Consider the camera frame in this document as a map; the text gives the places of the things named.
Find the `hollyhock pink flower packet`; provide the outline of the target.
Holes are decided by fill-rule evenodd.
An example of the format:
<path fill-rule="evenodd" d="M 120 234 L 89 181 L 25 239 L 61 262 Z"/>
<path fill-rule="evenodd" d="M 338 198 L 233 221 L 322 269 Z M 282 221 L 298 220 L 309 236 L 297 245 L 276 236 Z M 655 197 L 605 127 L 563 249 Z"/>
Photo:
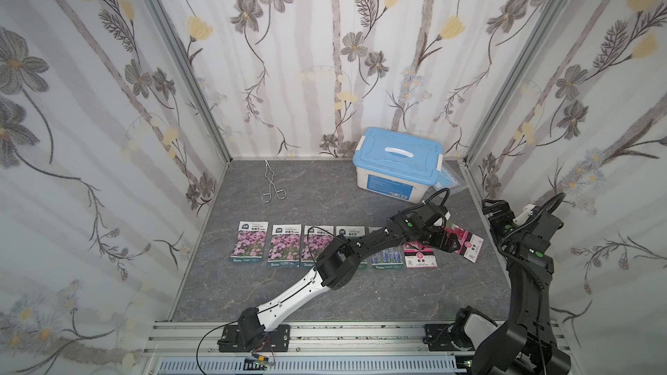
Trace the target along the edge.
<path fill-rule="evenodd" d="M 457 243 L 454 246 L 454 252 L 466 260 L 476 263 L 484 240 L 476 234 L 450 222 L 446 225 L 446 230 L 456 237 Z"/>

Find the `pink back seed packet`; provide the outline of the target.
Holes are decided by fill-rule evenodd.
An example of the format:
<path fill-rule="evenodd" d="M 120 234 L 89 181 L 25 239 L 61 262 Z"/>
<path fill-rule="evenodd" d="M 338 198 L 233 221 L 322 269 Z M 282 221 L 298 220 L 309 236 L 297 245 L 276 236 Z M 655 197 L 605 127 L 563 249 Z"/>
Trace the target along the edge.
<path fill-rule="evenodd" d="M 434 250 L 418 242 L 404 245 L 404 258 L 408 269 L 431 269 L 437 267 Z"/>

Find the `lavender seed packet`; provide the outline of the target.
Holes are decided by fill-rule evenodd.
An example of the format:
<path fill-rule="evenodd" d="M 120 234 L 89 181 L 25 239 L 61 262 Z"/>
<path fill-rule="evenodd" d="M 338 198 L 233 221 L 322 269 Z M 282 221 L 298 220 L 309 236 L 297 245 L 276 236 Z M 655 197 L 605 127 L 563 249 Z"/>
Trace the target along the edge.
<path fill-rule="evenodd" d="M 372 255 L 369 262 L 373 270 L 393 270 L 405 267 L 403 247 L 384 249 Z"/>
<path fill-rule="evenodd" d="M 338 256 L 341 260 L 345 260 L 354 253 L 359 238 L 366 234 L 367 229 L 363 226 L 338 226 L 335 230 L 336 239 L 341 243 Z"/>

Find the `pink phlox seed packet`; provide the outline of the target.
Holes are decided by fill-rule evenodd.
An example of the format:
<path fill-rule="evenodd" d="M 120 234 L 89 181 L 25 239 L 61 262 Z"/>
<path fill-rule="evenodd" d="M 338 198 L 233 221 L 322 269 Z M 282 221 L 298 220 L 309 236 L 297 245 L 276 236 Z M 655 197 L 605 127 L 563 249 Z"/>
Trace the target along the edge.
<path fill-rule="evenodd" d="M 316 258 L 329 245 L 335 234 L 334 226 L 305 226 L 303 229 L 302 253 L 300 263 L 303 266 L 314 264 Z"/>

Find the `purple flower seed packet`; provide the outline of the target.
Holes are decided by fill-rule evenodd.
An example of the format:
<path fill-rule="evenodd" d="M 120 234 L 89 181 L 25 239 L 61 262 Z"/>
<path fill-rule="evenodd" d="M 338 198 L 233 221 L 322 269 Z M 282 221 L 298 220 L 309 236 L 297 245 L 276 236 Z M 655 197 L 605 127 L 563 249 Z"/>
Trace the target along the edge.
<path fill-rule="evenodd" d="M 237 241 L 230 261 L 234 263 L 261 263 L 267 239 L 268 222 L 240 222 Z"/>

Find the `white cosmos seed packet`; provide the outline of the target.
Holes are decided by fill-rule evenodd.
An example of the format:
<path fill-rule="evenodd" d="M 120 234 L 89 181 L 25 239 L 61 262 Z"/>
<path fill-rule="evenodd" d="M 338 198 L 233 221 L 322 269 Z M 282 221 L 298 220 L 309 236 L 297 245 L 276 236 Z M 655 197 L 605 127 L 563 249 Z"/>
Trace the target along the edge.
<path fill-rule="evenodd" d="M 301 225 L 274 225 L 272 229 L 269 267 L 300 267 Z"/>

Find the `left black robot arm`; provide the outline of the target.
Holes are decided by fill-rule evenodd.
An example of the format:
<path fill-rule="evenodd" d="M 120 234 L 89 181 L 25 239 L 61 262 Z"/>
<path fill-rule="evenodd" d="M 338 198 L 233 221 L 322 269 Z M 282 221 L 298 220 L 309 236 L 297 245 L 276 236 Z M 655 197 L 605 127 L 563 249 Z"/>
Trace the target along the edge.
<path fill-rule="evenodd" d="M 413 243 L 447 253 L 459 250 L 456 235 L 446 230 L 449 212 L 445 203 L 450 193 L 448 187 L 438 190 L 426 201 L 391 216 L 385 227 L 355 240 L 342 235 L 333 237 L 297 283 L 272 300 L 244 310 L 237 320 L 224 325 L 222 337 L 217 341 L 219 351 L 261 350 L 288 316 L 309 300 L 343 288 L 361 262 L 376 253 Z"/>

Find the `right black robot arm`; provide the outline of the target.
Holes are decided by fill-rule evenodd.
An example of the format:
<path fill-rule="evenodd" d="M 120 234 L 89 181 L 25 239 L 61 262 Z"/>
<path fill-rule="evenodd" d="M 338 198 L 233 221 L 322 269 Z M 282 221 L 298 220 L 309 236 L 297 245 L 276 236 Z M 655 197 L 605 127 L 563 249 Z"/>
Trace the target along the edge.
<path fill-rule="evenodd" d="M 555 267 L 546 254 L 552 236 L 564 226 L 554 211 L 565 198 L 558 193 L 521 215 L 507 201 L 482 201 L 495 247 L 507 262 L 511 298 L 505 323 L 475 347 L 473 374 L 570 372 L 571 358 L 559 349 L 552 331 L 549 291 Z"/>

